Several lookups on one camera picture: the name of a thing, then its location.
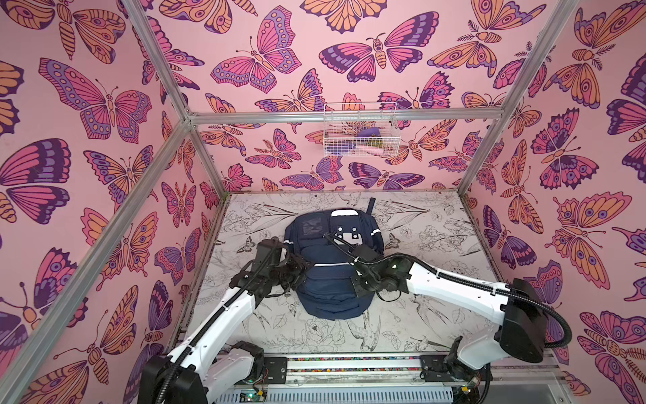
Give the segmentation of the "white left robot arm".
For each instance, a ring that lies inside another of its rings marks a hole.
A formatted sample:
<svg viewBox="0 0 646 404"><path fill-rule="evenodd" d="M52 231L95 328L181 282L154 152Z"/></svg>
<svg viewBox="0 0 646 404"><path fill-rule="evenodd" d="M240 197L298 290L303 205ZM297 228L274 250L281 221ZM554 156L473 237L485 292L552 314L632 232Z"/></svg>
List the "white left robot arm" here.
<svg viewBox="0 0 646 404"><path fill-rule="evenodd" d="M314 267L289 252L276 237L259 243L256 257L230 280L223 299L183 343L145 364L136 396L139 403L213 403L240 380L257 380L259 348L233 348L217 356L232 333L256 310L272 289L295 290Z"/></svg>

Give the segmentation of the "navy blue backpack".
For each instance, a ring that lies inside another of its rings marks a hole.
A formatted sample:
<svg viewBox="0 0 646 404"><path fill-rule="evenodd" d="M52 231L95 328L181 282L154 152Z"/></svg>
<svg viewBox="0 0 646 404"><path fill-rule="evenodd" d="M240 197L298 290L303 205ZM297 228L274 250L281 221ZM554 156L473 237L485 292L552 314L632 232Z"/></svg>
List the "navy blue backpack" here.
<svg viewBox="0 0 646 404"><path fill-rule="evenodd" d="M289 252L314 264L296 288L300 303L311 316L348 320L370 307L374 293L357 295L352 282L357 271L345 252L351 246L364 245L379 256L384 254L384 239L372 216L374 204L371 198L365 211L339 208L306 213L285 229L284 244Z"/></svg>

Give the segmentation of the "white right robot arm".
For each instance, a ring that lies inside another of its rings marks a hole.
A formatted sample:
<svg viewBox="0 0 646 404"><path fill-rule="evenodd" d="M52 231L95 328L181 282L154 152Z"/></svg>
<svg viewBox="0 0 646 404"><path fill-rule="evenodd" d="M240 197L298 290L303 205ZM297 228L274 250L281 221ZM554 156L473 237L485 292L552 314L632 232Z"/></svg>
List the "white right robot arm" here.
<svg viewBox="0 0 646 404"><path fill-rule="evenodd" d="M490 322L486 330L454 339L437 373L477 384L481 370L514 358L536 364L546 349L567 347L573 333L552 306L543 303L533 286L522 279L511 284L470 278L428 264L410 254L383 256L363 244L351 244L334 234L324 235L353 267L358 296L382 291L428 296L460 306Z"/></svg>

